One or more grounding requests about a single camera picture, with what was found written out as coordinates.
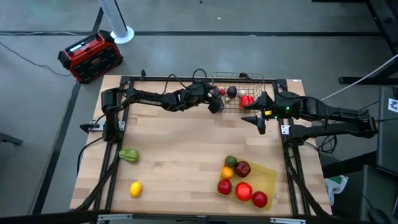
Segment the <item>gray floor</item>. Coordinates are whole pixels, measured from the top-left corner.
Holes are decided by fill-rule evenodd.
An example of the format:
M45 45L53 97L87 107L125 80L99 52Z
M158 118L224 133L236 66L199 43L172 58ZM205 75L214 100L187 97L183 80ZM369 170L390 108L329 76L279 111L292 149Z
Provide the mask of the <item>gray floor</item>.
M0 29L92 30L98 2L7 0ZM140 31L376 31L363 4L311 3L310 0L118 1L126 24ZM37 7L45 13L37 13ZM49 14L53 19L46 19ZM103 19L101 29L110 30ZM23 56L67 74L57 52L79 37L6 37L0 41ZM391 57L380 38L136 36L119 49L124 62L115 75L190 76L194 69L259 72L268 78L303 80L307 95L322 98L342 88L342 75L362 77ZM0 216L31 211L50 148L68 103L74 79L22 61L0 46L0 131L22 138L21 147L1 144ZM44 213L69 208L76 181L76 160L87 135L79 129L91 120L101 79L80 88ZM376 101L378 86L354 86L330 98L333 106L360 108ZM371 108L377 116L377 106ZM339 137L335 152L346 159L376 149L376 138ZM19 198L18 206L13 205Z

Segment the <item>portable generator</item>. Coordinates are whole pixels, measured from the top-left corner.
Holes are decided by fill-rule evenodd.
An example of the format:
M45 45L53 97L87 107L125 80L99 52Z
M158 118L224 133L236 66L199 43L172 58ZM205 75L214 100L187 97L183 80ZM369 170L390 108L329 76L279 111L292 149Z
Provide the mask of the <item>portable generator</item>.
M100 30L60 51L58 60L80 83L89 83L119 65L123 57L110 33Z

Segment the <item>metal basket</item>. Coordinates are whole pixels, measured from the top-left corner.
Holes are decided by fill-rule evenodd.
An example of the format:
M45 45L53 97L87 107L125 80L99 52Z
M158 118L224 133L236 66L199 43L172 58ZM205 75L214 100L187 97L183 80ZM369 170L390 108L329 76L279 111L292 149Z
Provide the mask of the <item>metal basket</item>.
M221 99L224 103L224 109L220 110L220 113L244 113L244 114L255 114L256 110L245 110L240 105L241 91L244 91L246 95L253 96L254 100L260 96L262 91L265 91L266 84L264 76L260 73L245 73L245 72L215 72L211 77L213 86L218 88L223 87L225 91L230 86L235 86L238 90L238 95L231 99L229 103L226 103L227 94L222 95Z

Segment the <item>wooden tabletop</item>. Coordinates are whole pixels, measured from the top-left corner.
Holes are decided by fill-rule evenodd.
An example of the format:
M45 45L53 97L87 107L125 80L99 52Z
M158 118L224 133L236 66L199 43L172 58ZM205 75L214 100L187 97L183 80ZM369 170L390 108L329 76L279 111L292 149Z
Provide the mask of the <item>wooden tabletop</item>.
M119 86L120 79L121 76L105 76L101 91ZM287 80L287 84L289 91L304 95L300 80ZM164 85L165 82L134 82L134 88L138 90L157 93L163 92ZM167 91L180 88L178 82L170 82ZM273 98L272 86L266 85L266 90ZM99 96L93 119L102 114ZM156 106L131 105L123 148L136 148L140 160L137 164L119 163L112 212L291 216L278 122L267 121L266 134L259 135L255 126L240 117L238 113L211 114L207 105L175 113ZM311 125L303 120L295 121L295 124ZM101 133L90 133L87 142L100 136ZM97 184L105 147L106 142L100 141L86 149L70 208L79 206ZM307 188L322 208L331 213L318 152L308 146L299 148ZM216 193L220 170L229 154L277 171L270 211ZM143 190L139 198L131 198L129 187L137 180L142 183ZM100 208L104 208L108 184L109 181L104 187ZM298 209L303 213L300 191L297 186L295 189Z

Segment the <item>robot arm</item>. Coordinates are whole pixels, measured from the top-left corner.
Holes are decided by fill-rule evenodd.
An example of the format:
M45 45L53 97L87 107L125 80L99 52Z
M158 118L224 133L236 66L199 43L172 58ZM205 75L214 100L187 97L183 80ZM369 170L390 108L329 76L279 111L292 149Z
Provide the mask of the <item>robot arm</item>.
M223 102L218 96L218 91L212 93L216 87L211 86L206 80L194 81L186 88L172 93L151 93L147 91L130 88L123 90L112 88L101 93L102 111L106 115L103 130L104 141L118 142L121 139L119 120L117 112L123 110L132 103L143 103L147 105L160 106L170 112L184 111L200 103L209 104L211 113L217 113ZM126 99L118 103L118 94L126 94Z
M305 140L317 136L335 134L351 134L357 137L371 138L377 134L374 118L367 110L349 110L328 106L318 99L298 96L292 92L282 92L275 96L273 101L263 91L261 96L245 109L260 110L261 117L243 117L242 119L257 126L260 134L266 131L265 120L269 119L304 119L320 121L328 119L342 121L342 123L328 124L327 126L291 125L289 128L289 142L302 145Z

